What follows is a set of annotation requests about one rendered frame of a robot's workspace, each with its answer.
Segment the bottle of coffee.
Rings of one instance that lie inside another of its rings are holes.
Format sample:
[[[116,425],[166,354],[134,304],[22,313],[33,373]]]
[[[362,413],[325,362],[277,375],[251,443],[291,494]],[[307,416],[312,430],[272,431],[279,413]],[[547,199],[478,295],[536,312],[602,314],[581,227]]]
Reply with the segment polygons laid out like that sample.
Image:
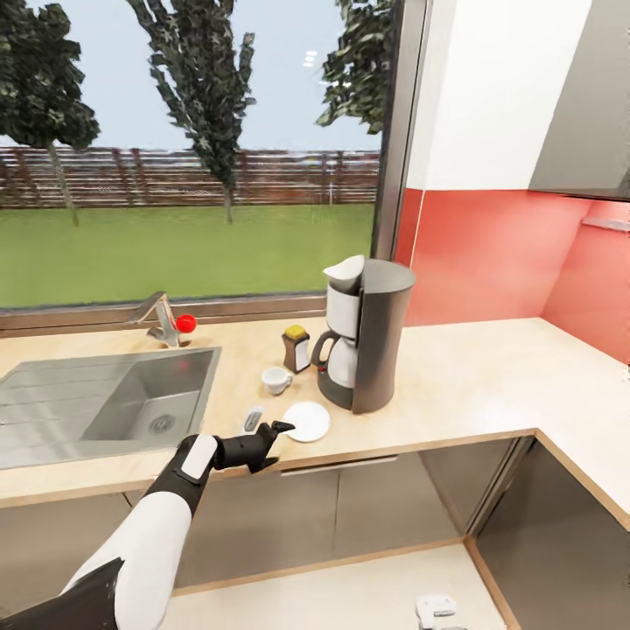
[[[292,374],[299,374],[311,363],[307,357],[307,346],[310,335],[300,325],[290,326],[282,336],[286,355],[283,365]]]

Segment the saucer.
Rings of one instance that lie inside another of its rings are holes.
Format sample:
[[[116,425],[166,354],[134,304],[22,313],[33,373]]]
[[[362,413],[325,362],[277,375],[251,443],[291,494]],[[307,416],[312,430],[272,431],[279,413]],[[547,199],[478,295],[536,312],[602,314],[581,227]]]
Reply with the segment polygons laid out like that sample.
[[[283,423],[295,425],[288,435],[300,442],[313,442],[322,438],[330,429],[328,412],[317,403],[297,403],[285,413]]]

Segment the coffee cup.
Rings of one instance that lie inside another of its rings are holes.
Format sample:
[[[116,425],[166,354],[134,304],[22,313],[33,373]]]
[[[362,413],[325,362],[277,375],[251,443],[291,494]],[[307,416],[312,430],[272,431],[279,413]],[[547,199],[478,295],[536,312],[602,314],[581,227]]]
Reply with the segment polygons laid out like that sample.
[[[273,367],[263,372],[263,384],[270,392],[281,392],[293,382],[293,376],[287,369]]]

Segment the paper coffee filter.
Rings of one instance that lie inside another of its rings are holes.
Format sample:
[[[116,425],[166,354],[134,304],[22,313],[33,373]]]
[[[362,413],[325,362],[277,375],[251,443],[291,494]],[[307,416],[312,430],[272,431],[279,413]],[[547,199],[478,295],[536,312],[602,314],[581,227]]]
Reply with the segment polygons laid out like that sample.
[[[332,281],[344,295],[352,297],[356,284],[360,281],[361,271],[363,270],[363,256],[351,256],[344,262],[333,267],[325,269],[325,276]]]

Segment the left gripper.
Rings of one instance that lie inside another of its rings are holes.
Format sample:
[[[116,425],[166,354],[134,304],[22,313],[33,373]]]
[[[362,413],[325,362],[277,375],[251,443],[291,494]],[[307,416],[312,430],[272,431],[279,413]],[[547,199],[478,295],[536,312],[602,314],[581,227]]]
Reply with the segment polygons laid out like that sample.
[[[279,458],[267,457],[270,447],[276,441],[279,433],[295,430],[295,425],[274,421],[270,426],[261,423],[254,435],[242,435],[237,437],[241,443],[241,460],[237,466],[247,466],[251,473],[259,473],[268,466],[276,464]]]

